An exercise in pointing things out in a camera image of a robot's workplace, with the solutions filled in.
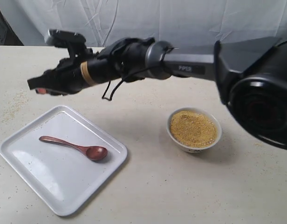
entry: white square plate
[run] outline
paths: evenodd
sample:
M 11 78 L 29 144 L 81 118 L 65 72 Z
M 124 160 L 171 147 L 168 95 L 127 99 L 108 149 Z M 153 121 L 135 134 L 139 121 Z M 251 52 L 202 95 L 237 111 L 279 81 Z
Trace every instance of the white square plate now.
M 103 146 L 92 162 L 79 151 L 39 141 L 53 136 L 82 146 Z M 0 155 L 59 216 L 74 213 L 125 161 L 126 147 L 67 106 L 57 106 L 0 146 Z

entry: table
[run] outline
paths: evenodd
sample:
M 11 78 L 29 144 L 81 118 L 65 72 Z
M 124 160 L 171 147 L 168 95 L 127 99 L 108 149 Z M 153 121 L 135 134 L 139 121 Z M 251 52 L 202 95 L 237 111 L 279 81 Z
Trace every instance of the table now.
M 0 157 L 0 224 L 287 224 L 287 151 L 247 134 L 220 103 L 215 83 L 170 78 L 106 84 L 67 97 L 36 95 L 27 79 L 58 64 L 53 47 L 0 46 L 0 143 L 56 105 L 68 105 L 129 150 L 125 165 L 70 217 L 58 217 Z M 207 152 L 179 150 L 166 133 L 183 106 L 207 110 L 223 128 Z

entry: robotic arm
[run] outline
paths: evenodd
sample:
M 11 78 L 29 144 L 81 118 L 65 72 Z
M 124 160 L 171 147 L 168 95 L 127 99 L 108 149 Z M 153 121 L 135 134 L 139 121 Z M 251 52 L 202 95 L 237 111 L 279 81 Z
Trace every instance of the robotic arm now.
M 46 43 L 67 48 L 70 57 L 29 79 L 29 88 L 68 95 L 121 78 L 110 98 L 105 93 L 102 97 L 112 100 L 123 82 L 171 76 L 208 79 L 216 82 L 222 104 L 247 132 L 287 149 L 287 41 L 265 37 L 178 49 L 154 38 L 124 38 L 100 53 L 85 42 L 81 34 L 49 30 Z

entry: white bowl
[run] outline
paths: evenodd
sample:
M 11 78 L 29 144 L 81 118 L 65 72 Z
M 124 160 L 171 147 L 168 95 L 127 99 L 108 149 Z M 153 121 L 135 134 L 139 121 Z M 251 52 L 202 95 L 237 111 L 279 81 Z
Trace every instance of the white bowl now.
M 213 124 L 215 125 L 216 127 L 216 131 L 217 131 L 217 137 L 215 139 L 215 141 L 209 145 L 209 146 L 206 146 L 206 147 L 203 147 L 203 148 L 194 148 L 194 147 L 189 147 L 189 146 L 185 146 L 183 145 L 182 143 L 178 142 L 174 137 L 173 135 L 171 134 L 171 129 L 170 129 L 170 126 L 171 126 L 171 118 L 174 114 L 180 112 L 180 111 L 192 111 L 194 113 L 198 113 L 198 114 L 203 114 L 205 115 L 206 117 L 208 117 L 211 122 L 213 122 Z M 181 108 L 181 109 L 178 109 L 176 111 L 174 111 L 168 118 L 167 120 L 167 126 L 166 126 L 166 129 L 167 129 L 167 133 L 169 134 L 169 136 L 171 137 L 171 139 L 177 143 L 179 146 L 181 146 L 181 149 L 186 151 L 186 152 L 189 152 L 189 153 L 200 153 L 201 151 L 207 149 L 207 148 L 211 148 L 213 147 L 214 145 L 217 144 L 217 142 L 221 139 L 221 135 L 222 135 L 222 128 L 221 128 L 221 125 L 220 123 L 217 121 L 216 118 L 214 118 L 213 115 L 209 114 L 208 112 L 204 111 L 204 110 L 201 110 L 201 109 L 198 109 L 198 108 L 193 108 L 193 107 L 184 107 L 184 108 Z

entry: white backdrop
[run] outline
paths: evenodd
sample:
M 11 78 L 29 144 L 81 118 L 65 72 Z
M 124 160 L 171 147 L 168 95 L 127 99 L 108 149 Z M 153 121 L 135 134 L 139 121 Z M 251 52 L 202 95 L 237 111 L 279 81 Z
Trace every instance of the white backdrop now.
M 100 47 L 148 37 L 176 46 L 287 37 L 287 0 L 0 0 L 25 45 L 44 45 L 48 28 L 80 32 Z

